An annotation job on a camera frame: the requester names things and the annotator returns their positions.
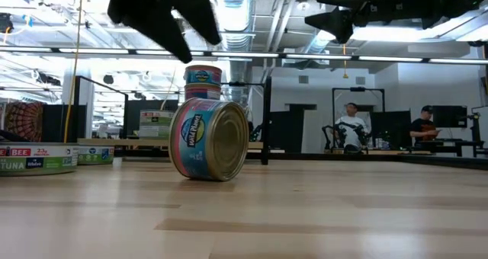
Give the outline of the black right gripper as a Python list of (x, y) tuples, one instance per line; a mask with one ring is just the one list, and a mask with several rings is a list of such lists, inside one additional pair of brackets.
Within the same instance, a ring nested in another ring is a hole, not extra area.
[(333, 35), (338, 43), (346, 43), (353, 34), (353, 25), (364, 27), (371, 22), (419, 19), (422, 28), (430, 28), (443, 17), (441, 0), (316, 0), (327, 5), (353, 8), (335, 8), (332, 12), (315, 14), (304, 18), (312, 27)]

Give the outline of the Wild Planet pink salmon can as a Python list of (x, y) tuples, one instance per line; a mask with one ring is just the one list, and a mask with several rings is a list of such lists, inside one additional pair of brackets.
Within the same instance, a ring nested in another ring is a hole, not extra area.
[(221, 84), (222, 70), (215, 66), (193, 65), (185, 68), (184, 79), (187, 84)]
[(185, 86), (185, 100), (191, 98), (203, 98), (219, 100), (221, 96), (221, 87), (219, 85), (208, 83), (191, 83)]
[(169, 157), (187, 178), (230, 181), (243, 167), (249, 136), (248, 120), (239, 104), (191, 98), (172, 118)]

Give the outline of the wooden shelf board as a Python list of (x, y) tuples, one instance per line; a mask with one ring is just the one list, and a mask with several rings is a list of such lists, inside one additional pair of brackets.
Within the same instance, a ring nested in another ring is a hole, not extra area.
[[(80, 145), (106, 145), (106, 146), (169, 146), (169, 141), (163, 139), (78, 139)], [(251, 151), (261, 151), (264, 145), (262, 142), (249, 142), (248, 149)], [(282, 149), (270, 149), (271, 153), (285, 153)]]

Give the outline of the long strip light bar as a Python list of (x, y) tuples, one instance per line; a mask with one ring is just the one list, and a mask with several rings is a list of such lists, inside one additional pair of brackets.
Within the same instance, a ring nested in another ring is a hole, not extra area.
[[(0, 53), (24, 54), (80, 54), (89, 56), (144, 56), (144, 57), (173, 57), (166, 50), (135, 50), (108, 48), (49, 48), (40, 46), (0, 46)], [(327, 60), (346, 62), (404, 62), (425, 64), (446, 64), (463, 66), (488, 66), (488, 59), (459, 59), (459, 58), (427, 58), (427, 57), (399, 57), (399, 56), (359, 56), (359, 55), (331, 55), (308, 53), (258, 53), (258, 52), (227, 52), (227, 51), (191, 51), (196, 58), (241, 58), (241, 59), (295, 59), (295, 60)]]

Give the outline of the person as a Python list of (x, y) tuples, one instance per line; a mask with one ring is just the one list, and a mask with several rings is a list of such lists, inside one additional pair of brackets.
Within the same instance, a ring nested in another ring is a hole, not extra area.
[(337, 119), (334, 124), (334, 135), (346, 152), (360, 152), (370, 130), (366, 122), (357, 116), (358, 106), (355, 103), (346, 105), (346, 115)]
[(435, 139), (440, 133), (432, 121), (433, 106), (425, 105), (420, 112), (420, 117), (411, 123), (409, 134), (415, 140), (415, 144), (421, 141)]

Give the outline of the black partition panel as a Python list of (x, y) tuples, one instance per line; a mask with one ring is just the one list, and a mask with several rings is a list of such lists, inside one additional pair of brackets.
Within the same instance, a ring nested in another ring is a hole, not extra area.
[(409, 135), (411, 126), (409, 110), (373, 112), (371, 114), (371, 134), (376, 147), (381, 139), (389, 144), (390, 149), (400, 150), (410, 147), (412, 137)]
[(271, 112), (269, 145), (286, 153), (301, 153), (304, 109), (291, 104), (289, 110)]

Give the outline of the black background robot arms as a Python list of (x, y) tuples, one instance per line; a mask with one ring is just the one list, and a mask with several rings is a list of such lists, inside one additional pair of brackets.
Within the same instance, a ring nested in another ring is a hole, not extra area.
[[(360, 145), (347, 144), (346, 137), (348, 129), (358, 137)], [(322, 131), (326, 138), (325, 150), (334, 149), (332, 144), (337, 145), (344, 154), (362, 154), (362, 150), (365, 149), (368, 152), (368, 142), (371, 139), (372, 133), (367, 132), (362, 125), (353, 125), (350, 123), (340, 122), (334, 126), (323, 126)]]

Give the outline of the patterned red tapestry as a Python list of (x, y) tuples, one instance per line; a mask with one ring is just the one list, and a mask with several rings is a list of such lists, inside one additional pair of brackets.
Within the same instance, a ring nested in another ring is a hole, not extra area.
[(31, 142), (40, 142), (42, 129), (42, 103), (13, 102), (6, 105), (4, 130)]

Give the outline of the black background desk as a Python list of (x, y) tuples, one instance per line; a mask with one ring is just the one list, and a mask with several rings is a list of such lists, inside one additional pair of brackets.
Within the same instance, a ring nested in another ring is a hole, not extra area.
[(463, 156), (463, 147), (472, 148), (473, 157), (488, 155), (488, 148), (484, 148), (484, 141), (467, 141), (462, 139), (433, 139), (420, 141), (414, 149), (435, 153), (453, 153), (457, 157)]

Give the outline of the silver ribbed ceiling duct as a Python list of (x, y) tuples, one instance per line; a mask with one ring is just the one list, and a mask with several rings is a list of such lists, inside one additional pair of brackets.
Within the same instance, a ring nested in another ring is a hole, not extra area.
[[(252, 0), (216, 0), (216, 3), (218, 24), (220, 30), (223, 31), (223, 50), (250, 51), (252, 37), (247, 33), (251, 30)], [(250, 82), (250, 80), (246, 80), (247, 65), (248, 63), (245, 61), (230, 61), (227, 71), (228, 82)], [(229, 85), (227, 87), (227, 99), (246, 107), (249, 88)]]

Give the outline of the black background stand frame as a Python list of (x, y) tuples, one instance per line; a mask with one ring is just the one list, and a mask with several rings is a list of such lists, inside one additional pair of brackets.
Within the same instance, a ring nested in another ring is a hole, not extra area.
[(384, 89), (377, 89), (377, 88), (365, 88), (365, 87), (351, 87), (351, 88), (333, 88), (332, 89), (332, 118), (333, 118), (333, 123), (337, 121), (340, 117), (336, 118), (336, 100), (339, 98), (336, 96), (337, 91), (350, 91), (350, 92), (366, 92), (370, 91), (374, 94), (374, 92), (379, 91), (381, 93), (381, 109), (384, 112), (385, 109), (385, 94), (384, 94)]

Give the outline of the black metal shelf frame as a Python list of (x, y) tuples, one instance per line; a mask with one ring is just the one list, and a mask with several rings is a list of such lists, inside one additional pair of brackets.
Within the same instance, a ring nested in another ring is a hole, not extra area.
[[(122, 94), (125, 98), (125, 108), (127, 109), (128, 104), (128, 94), (123, 93), (117, 89), (113, 89), (108, 87), (107, 85), (103, 85), (102, 83), (95, 82), (91, 79), (88, 79), (84, 76), (76, 76), (75, 77), (75, 103), (73, 105), (74, 108), (79, 106), (79, 91), (80, 91), (80, 82), (81, 80), (85, 80), (87, 82), (91, 82), (92, 84), (99, 85), (103, 88), (107, 88), (109, 90), (115, 91), (117, 93)], [(263, 165), (268, 164), (268, 160), (270, 159), (270, 145), (269, 145), (269, 133), (270, 133), (270, 119), (271, 119), (271, 87), (272, 87), (272, 80), (271, 77), (268, 76), (264, 82), (260, 83), (246, 83), (246, 82), (224, 82), (223, 85), (227, 85), (231, 88), (242, 88), (242, 87), (252, 87), (258, 86), (262, 89), (262, 124), (261, 124), (261, 139), (259, 142), (262, 142), (264, 145), (263, 150), (261, 151), (252, 151), (247, 158), (249, 159), (259, 159)], [(125, 116), (124, 110), (124, 126), (123, 126), (123, 139), (129, 139), (127, 137), (127, 116)], [(151, 158), (166, 158), (169, 156), (168, 148), (165, 147), (156, 147), (156, 146), (114, 146), (115, 147), (115, 156), (116, 157), (151, 157)]]

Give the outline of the black wall monitor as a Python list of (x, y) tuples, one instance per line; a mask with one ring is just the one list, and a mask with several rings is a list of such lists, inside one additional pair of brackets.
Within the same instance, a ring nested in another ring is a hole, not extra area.
[(466, 128), (467, 107), (461, 105), (434, 105), (433, 123), (438, 128)]

